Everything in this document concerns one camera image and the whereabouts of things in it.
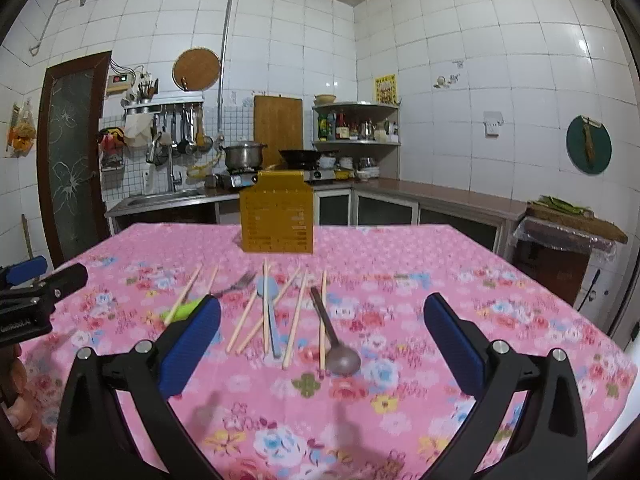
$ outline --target blue gripper pad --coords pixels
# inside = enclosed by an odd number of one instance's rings
[[[484,361],[463,332],[460,322],[441,295],[430,294],[424,301],[424,324],[458,387],[465,394],[479,398],[484,392]]]
[[[164,400],[180,395],[204,352],[220,328],[220,302],[210,298],[204,306],[184,322],[189,326],[162,360],[158,389]]]
[[[44,256],[36,256],[31,260],[11,266],[6,274],[6,282],[11,286],[20,285],[45,272],[47,272],[47,259]]]

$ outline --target wooden door frame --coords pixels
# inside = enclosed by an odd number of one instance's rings
[[[44,234],[49,247],[51,263],[54,267],[60,266],[65,259],[58,238],[58,230],[53,213],[53,201],[51,197],[51,184],[49,181],[49,107],[51,104],[51,89],[53,82],[61,77],[94,70],[94,79],[91,88],[91,99],[89,102],[89,122],[88,133],[91,137],[98,133],[98,120],[102,117],[102,104],[104,101],[104,89],[107,83],[109,62],[111,51],[93,54],[92,56],[79,57],[47,68],[42,85],[40,97],[40,111],[38,114],[38,142],[36,144],[36,170],[38,174],[38,199],[40,201],[40,211],[42,213],[42,224]],[[100,189],[100,167],[98,164],[98,143],[96,140],[89,140],[88,152],[89,174],[97,175],[89,179],[89,186],[92,196],[92,209],[94,211],[94,221],[98,237],[104,240],[109,236],[109,225],[104,217],[104,202],[102,201],[102,191]]]

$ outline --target yellow basket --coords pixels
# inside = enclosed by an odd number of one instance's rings
[[[240,192],[240,218],[248,253],[314,251],[314,192],[302,171],[260,171]]]

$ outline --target metal fork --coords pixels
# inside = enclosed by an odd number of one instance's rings
[[[222,298],[222,296],[224,296],[228,292],[231,292],[232,290],[241,290],[243,288],[247,288],[247,286],[254,280],[256,274],[257,272],[248,270],[240,277],[237,282],[235,282],[230,287],[225,288],[224,290],[216,292],[215,294],[213,294],[213,297]]]

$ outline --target table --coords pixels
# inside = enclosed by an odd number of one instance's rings
[[[196,264],[205,264],[190,298],[259,269],[263,254],[238,246],[239,226],[136,224],[82,254],[87,286],[58,304],[53,332],[23,345],[31,389],[53,456],[64,381],[75,352],[128,351],[162,330],[157,315],[173,302]],[[316,228],[314,254],[270,254],[283,283],[301,265],[318,283],[328,271],[328,309],[338,335],[362,356],[352,378],[318,370],[318,317],[305,298],[292,366],[262,355],[258,334],[242,355],[226,342],[252,290],[222,300],[221,328],[182,395],[170,399],[191,437],[229,480],[419,478],[455,434],[474,400],[464,396],[422,322],[439,291],[489,340],[545,355],[561,346],[574,368],[589,450],[621,413],[636,367],[562,300],[448,226]],[[286,341],[299,281],[276,308]],[[260,316],[254,305],[241,338]],[[143,457],[161,463],[130,399],[120,396]],[[514,398],[483,466],[495,463],[522,405]]]

